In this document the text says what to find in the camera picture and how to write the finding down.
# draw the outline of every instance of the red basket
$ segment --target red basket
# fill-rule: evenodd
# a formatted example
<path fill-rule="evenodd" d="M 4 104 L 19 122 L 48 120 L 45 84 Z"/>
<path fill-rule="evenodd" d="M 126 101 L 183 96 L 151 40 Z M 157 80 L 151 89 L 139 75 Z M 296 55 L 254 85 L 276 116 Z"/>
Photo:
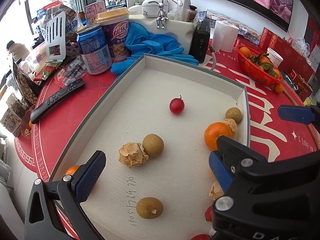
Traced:
<path fill-rule="evenodd" d="M 268 73 L 264 72 L 260 68 L 258 68 L 255 64 L 251 62 L 250 59 L 246 58 L 243 56 L 239 49 L 244 47 L 243 45 L 238 45 L 236 47 L 236 50 L 238 52 L 238 60 L 241 69 L 247 74 L 248 77 L 250 77 L 252 80 L 255 82 L 259 83 L 260 85 L 263 86 L 272 86 L 278 82 L 281 82 L 283 80 L 282 74 L 280 72 L 280 78 L 274 78 L 270 76 Z M 260 53 L 257 52 L 256 50 L 247 47 L 251 51 L 251 56 L 258 56 Z"/>

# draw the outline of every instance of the black remote control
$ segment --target black remote control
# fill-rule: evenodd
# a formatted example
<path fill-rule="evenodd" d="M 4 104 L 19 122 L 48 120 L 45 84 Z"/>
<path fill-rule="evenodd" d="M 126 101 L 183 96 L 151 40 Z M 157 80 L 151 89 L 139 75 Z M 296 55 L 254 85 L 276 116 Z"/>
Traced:
<path fill-rule="evenodd" d="M 30 121 L 32 124 L 36 124 L 40 119 L 55 105 L 57 105 L 61 100 L 66 98 L 68 95 L 73 93 L 73 91 L 78 90 L 84 86 L 82 78 L 74 81 L 72 84 L 60 89 L 58 92 L 55 92 L 50 96 L 46 101 L 39 105 L 30 116 Z"/>

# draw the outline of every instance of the person's black hair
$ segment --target person's black hair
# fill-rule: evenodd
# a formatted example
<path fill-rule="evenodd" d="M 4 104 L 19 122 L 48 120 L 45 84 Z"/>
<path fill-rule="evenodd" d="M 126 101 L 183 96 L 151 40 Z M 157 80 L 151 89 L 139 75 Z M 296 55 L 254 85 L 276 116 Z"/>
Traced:
<path fill-rule="evenodd" d="M 14 44 L 14 41 L 9 41 L 7 44 L 7 50 L 9 50 L 13 44 Z"/>

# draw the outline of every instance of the white floor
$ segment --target white floor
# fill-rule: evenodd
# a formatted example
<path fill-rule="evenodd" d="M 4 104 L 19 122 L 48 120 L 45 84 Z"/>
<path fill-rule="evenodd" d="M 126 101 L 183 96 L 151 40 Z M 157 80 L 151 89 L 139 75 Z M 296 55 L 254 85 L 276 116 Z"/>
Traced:
<path fill-rule="evenodd" d="M 28 200 L 37 174 L 26 168 L 20 161 L 14 147 L 14 137 L 10 133 L 4 132 L 9 139 L 8 165 L 11 167 L 10 177 L 7 185 L 13 187 L 10 196 L 18 214 L 24 222 Z"/>

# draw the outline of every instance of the remote control button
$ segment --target remote control button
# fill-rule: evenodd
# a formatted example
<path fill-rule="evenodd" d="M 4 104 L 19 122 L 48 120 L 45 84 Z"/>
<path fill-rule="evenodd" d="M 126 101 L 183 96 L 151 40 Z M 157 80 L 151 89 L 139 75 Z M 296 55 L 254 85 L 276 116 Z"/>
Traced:
<path fill-rule="evenodd" d="M 59 96 L 62 96 L 62 95 L 64 95 L 66 92 L 68 91 L 68 88 L 63 88 L 63 89 L 61 89 L 59 92 L 58 92 L 58 95 Z"/>

